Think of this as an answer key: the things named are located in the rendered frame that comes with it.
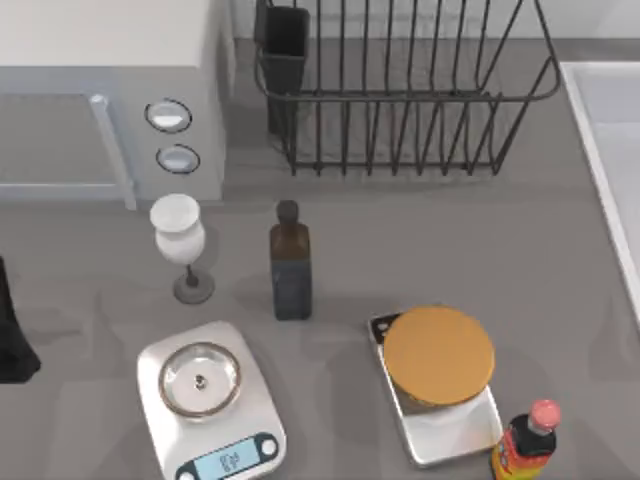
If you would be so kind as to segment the dark sauce bottle pink cap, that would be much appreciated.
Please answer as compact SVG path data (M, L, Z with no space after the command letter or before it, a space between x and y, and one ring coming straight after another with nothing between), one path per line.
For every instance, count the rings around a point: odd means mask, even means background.
M515 416L490 455L493 480L536 480L557 447L561 409L550 399L534 401Z

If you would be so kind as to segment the black cutlery holder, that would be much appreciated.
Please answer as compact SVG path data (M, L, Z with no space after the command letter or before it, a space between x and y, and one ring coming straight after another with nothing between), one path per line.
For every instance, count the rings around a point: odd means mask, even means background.
M254 41L267 97L268 129L288 137L294 100L303 83L308 57L310 14L298 6L278 6L272 0L256 0Z

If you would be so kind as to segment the silver scale with round pan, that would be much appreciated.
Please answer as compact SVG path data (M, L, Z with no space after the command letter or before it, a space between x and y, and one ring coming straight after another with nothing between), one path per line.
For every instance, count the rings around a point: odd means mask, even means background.
M138 392L164 480L255 480L287 436L240 331L214 321L147 346Z

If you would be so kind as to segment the small microwave knob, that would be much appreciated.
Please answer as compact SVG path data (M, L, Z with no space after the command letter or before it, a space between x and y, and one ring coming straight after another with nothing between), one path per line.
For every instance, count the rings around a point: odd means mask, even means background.
M195 172L201 163L198 153L182 144L159 149L155 158L156 163L164 171L175 175L189 175Z

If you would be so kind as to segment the white goblet with dark base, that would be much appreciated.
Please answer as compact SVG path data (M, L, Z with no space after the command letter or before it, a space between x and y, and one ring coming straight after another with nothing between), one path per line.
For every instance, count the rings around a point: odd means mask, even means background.
M213 276L195 266L207 240L200 214L199 203L182 193L159 198L149 212L158 251L170 263L184 268L173 283L173 293L187 305L204 303L215 290Z

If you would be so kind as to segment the microwave oven door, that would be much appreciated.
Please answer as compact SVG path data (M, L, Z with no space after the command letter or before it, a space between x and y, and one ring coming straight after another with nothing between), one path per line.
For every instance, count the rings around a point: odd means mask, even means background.
M0 202L124 203L90 96L0 94Z

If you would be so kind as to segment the pale microwave oven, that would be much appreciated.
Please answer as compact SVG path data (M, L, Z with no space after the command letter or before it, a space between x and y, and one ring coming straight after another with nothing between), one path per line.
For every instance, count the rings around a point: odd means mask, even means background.
M0 0L0 94L107 97L137 205L170 193L221 198L235 67L228 0ZM146 121L145 107L167 98L191 111L187 130ZM195 172L156 163L174 144L198 153Z

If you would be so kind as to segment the large microwave knob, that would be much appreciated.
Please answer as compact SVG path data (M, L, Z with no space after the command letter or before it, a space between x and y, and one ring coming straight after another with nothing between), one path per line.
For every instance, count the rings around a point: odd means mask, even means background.
M167 134L185 131L193 121L192 113L185 104L169 98L148 104L144 116L151 127Z

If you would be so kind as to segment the dark brown square bottle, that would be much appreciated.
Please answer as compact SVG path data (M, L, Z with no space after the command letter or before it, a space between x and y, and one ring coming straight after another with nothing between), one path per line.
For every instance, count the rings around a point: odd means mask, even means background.
M279 321L306 320L313 304L309 229L294 200L279 201L276 215L269 235L274 315Z

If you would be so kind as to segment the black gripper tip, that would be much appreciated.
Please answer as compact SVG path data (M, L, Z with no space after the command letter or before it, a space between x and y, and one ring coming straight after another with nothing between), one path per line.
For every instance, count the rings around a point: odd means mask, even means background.
M41 369L41 361L17 320L5 262L0 256L0 384L24 384Z

